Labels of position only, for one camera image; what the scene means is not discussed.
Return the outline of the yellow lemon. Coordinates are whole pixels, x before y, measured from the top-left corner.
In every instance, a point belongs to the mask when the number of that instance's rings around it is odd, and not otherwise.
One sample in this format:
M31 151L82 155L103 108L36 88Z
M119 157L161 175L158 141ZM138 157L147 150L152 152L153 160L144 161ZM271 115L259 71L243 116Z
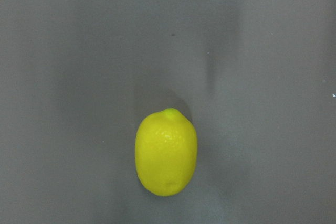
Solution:
M197 133L177 109L148 115L135 137L137 176L157 196L180 193L191 181L197 161Z

